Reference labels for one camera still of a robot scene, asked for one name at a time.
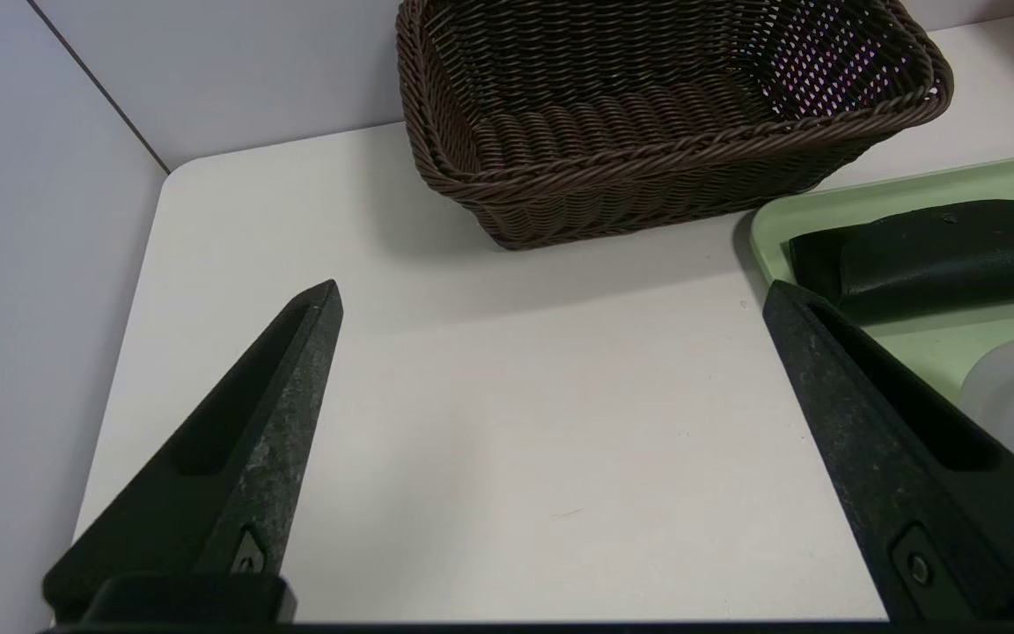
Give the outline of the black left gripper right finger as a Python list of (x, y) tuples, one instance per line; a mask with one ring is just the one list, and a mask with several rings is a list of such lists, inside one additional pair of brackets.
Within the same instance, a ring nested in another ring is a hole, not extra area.
[(1014, 622), (1014, 454), (818, 294), (763, 318), (895, 622)]

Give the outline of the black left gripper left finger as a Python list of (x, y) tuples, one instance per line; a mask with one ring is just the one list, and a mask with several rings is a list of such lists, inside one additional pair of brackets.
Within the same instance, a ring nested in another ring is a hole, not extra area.
[(343, 318), (292, 298), (45, 574), (57, 622), (288, 622), (281, 567)]

